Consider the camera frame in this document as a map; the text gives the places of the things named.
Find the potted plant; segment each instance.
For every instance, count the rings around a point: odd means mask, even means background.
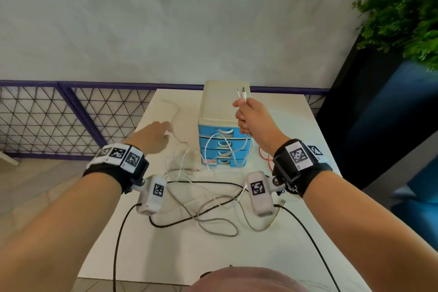
[[[316,120],[343,176],[362,189],[438,130],[438,0],[353,8],[360,33]]]

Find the white tabletop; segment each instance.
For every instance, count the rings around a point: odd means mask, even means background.
[[[208,171],[201,165],[198,143],[197,117],[201,102],[201,91],[165,90],[156,91],[138,129],[153,121],[173,120],[175,135],[195,148],[184,159],[184,167],[201,169],[195,172],[195,180],[229,181],[244,184],[244,177],[252,171],[270,173],[266,161],[258,154],[256,146],[243,168],[215,167]],[[277,125],[292,138],[313,143],[329,159],[334,171],[339,173],[321,131],[303,95],[252,93],[251,96],[263,102]],[[169,168],[180,164],[187,146],[179,144],[172,136],[166,150],[148,156],[148,175],[163,175]],[[171,185],[174,193],[184,202],[205,195],[205,191],[189,184]],[[231,194],[237,189],[228,185],[207,185],[211,193]],[[280,197],[274,196],[279,203]],[[282,195],[289,208],[313,236],[328,266],[342,291],[369,291],[357,271],[331,242],[316,222],[304,202],[291,194]],[[123,218],[129,208],[137,202],[138,193],[123,195],[108,225],[96,241],[86,261],[80,277],[112,278],[112,262],[117,235]],[[189,205],[198,209],[204,201]],[[262,228],[272,217],[259,218],[252,213],[249,196],[242,196],[248,219],[256,228]],[[167,194],[163,201],[163,211],[179,207]],[[168,224],[186,218],[187,213],[179,209],[167,214],[154,215],[157,224]],[[148,217],[133,211],[128,217],[120,240],[117,257],[117,279],[124,281],[152,282],[191,285],[207,271],[223,267],[253,266],[278,270],[300,281],[310,291],[335,291],[336,288],[309,237],[295,219],[281,211],[274,224],[265,232],[254,232],[244,221],[240,207],[231,210],[221,208],[205,214],[204,218],[224,217],[238,225],[240,234],[235,238],[218,237],[205,233],[191,220],[170,228],[154,228]],[[205,224],[211,230],[232,233],[227,224]]]

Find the person's left arm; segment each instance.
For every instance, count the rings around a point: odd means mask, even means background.
[[[170,123],[155,122],[124,143],[155,154],[167,145],[166,130]],[[83,177],[0,250],[2,291],[70,291],[121,193],[120,184],[105,173]]]

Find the forearm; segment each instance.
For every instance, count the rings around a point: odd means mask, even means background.
[[[120,194],[120,185],[106,174],[82,178],[5,245],[0,253],[2,290],[70,291]]]
[[[438,253],[356,187],[322,172],[304,202],[373,291],[436,290]]]

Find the beige lid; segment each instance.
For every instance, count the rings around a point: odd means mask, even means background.
[[[238,127],[235,117],[237,107],[232,103],[238,99],[236,89],[245,88],[247,98],[251,97],[247,81],[215,81],[205,82],[199,109],[198,124],[217,127]]]

